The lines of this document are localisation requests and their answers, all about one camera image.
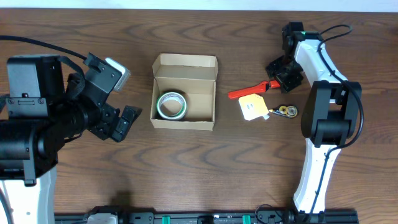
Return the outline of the white masking tape roll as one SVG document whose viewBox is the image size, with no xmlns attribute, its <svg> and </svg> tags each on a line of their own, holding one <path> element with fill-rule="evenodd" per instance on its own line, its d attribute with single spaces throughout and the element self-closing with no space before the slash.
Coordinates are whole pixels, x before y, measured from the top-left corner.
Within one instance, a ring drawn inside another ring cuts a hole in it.
<svg viewBox="0 0 398 224">
<path fill-rule="evenodd" d="M 167 101 L 161 106 L 161 110 L 169 116 L 179 112 L 180 109 L 180 103 L 174 100 Z"/>
</svg>

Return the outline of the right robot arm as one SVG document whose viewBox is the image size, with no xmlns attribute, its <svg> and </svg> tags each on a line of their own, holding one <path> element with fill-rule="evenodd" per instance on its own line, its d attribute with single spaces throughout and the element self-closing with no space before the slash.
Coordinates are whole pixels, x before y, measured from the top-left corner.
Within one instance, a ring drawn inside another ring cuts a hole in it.
<svg viewBox="0 0 398 224">
<path fill-rule="evenodd" d="M 298 87 L 304 78 L 311 86 L 301 118 L 305 162 L 293 197 L 296 211 L 306 215 L 324 212 L 335 160 L 359 138 L 364 123 L 361 85 L 338 71 L 326 42 L 322 33 L 305 31 L 302 22 L 289 22 L 282 28 L 284 55 L 266 67 L 283 93 Z"/>
</svg>

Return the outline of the green tape roll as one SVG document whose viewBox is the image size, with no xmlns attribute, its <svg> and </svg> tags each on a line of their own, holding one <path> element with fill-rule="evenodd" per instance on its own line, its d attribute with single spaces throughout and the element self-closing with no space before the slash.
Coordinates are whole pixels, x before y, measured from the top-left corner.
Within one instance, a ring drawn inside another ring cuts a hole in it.
<svg viewBox="0 0 398 224">
<path fill-rule="evenodd" d="M 181 109 L 179 112 L 173 114 L 173 115 L 166 115 L 162 110 L 161 110 L 161 106 L 170 100 L 174 100 L 177 101 L 178 103 L 180 103 Z M 166 120 L 169 121 L 179 121 L 181 120 L 187 113 L 187 101 L 185 99 L 185 97 L 183 95 L 181 95 L 180 93 L 177 92 L 167 92 L 164 93 L 163 95 L 159 96 L 157 101 L 156 101 L 156 109 L 158 114 Z"/>
</svg>

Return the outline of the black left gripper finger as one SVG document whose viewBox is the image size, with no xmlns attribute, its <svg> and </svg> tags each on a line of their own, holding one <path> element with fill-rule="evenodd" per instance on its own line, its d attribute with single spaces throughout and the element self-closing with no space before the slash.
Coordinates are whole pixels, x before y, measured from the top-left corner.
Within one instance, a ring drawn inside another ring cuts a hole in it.
<svg viewBox="0 0 398 224">
<path fill-rule="evenodd" d="M 126 135 L 131 127 L 131 123 L 124 119 L 119 118 L 114 129 L 111 132 L 111 139 L 115 142 L 121 142 L 126 138 Z"/>
<path fill-rule="evenodd" d="M 121 119 L 132 124 L 141 115 L 142 108 L 136 106 L 125 106 L 121 115 Z"/>
</svg>

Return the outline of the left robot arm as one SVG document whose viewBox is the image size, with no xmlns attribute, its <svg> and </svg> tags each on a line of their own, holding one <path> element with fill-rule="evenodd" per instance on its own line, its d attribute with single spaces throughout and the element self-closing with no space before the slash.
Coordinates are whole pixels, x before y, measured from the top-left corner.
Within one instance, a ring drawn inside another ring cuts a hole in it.
<svg viewBox="0 0 398 224">
<path fill-rule="evenodd" d="M 66 56 L 8 59 L 8 117 L 1 121 L 1 222 L 54 223 L 58 152 L 89 131 L 123 141 L 141 109 L 107 103 L 129 70 L 111 58 L 89 55 L 87 71 Z"/>
</svg>

